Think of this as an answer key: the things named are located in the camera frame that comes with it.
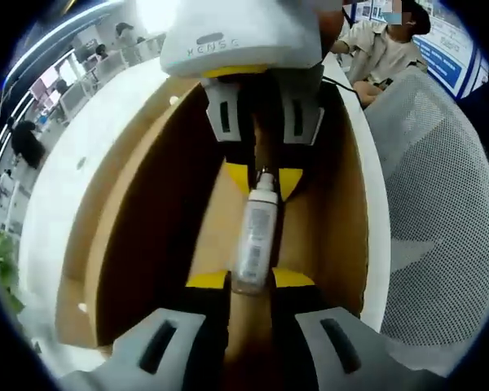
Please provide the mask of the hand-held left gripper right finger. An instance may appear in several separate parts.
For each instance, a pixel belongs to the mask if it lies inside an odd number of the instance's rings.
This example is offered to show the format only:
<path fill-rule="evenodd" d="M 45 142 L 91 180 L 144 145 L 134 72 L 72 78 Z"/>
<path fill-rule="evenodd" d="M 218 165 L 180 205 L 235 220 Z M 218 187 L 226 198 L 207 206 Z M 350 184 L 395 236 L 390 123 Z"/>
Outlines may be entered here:
<path fill-rule="evenodd" d="M 326 302 L 302 273 L 272 270 L 272 337 L 287 390 L 438 390 L 434 373 L 390 355 L 385 338 Z"/>

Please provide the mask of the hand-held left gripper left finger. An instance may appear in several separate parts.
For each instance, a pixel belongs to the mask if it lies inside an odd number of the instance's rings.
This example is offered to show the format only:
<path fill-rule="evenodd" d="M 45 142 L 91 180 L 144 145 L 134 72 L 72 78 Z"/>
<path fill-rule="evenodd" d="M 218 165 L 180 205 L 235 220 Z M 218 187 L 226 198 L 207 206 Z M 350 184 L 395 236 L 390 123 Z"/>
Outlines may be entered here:
<path fill-rule="evenodd" d="M 172 301 L 119 336 L 92 371 L 73 371 L 62 390 L 215 389 L 228 344 L 231 274 L 191 277 Z"/>

